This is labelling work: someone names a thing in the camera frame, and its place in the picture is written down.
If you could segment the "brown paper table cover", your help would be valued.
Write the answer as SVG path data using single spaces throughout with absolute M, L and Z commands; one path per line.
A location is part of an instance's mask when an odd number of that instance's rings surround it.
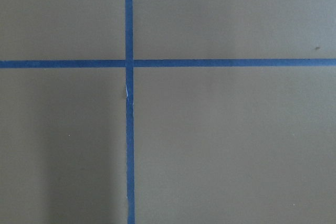
M 1 0 L 2 60 L 125 58 L 125 0 Z M 335 0 L 133 0 L 148 59 L 335 57 Z M 123 68 L 1 70 L 1 223 L 126 223 Z M 134 71 L 137 223 L 335 223 L 335 67 Z

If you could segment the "long vertical blue tape strip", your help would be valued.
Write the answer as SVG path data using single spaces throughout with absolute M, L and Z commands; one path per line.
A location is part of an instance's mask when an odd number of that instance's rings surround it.
M 135 224 L 133 0 L 125 0 L 125 90 L 128 224 Z

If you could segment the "long horizontal blue tape strip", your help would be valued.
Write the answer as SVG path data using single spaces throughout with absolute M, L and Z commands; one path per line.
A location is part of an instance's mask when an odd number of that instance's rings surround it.
M 2 69 L 125 68 L 126 60 L 5 60 Z M 335 66 L 335 59 L 165 59 L 134 60 L 131 66 L 150 67 L 313 67 Z

